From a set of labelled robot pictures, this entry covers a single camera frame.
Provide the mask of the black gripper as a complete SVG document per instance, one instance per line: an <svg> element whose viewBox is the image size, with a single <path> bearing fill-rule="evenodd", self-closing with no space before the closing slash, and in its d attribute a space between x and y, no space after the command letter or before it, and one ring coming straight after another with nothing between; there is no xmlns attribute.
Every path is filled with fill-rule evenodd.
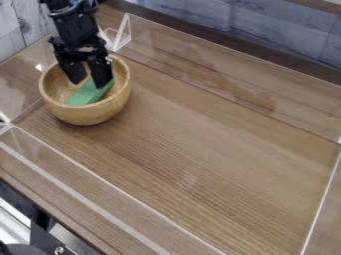
<svg viewBox="0 0 341 255"><path fill-rule="evenodd" d="M106 41L99 36L97 9L51 9L49 16L58 29L50 39L55 57L69 80L78 84L87 77L89 64L97 88L113 79Z"/></svg>

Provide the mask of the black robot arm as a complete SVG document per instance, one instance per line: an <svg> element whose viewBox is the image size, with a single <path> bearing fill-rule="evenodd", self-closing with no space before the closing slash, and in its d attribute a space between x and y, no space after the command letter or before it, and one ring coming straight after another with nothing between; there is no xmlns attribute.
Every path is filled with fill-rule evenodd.
<svg viewBox="0 0 341 255"><path fill-rule="evenodd" d="M53 44L55 58L70 81L78 84L87 76L89 65L95 87L102 88L113 79L106 40L99 36L95 19L98 4L89 0L39 0L49 8L58 35Z"/></svg>

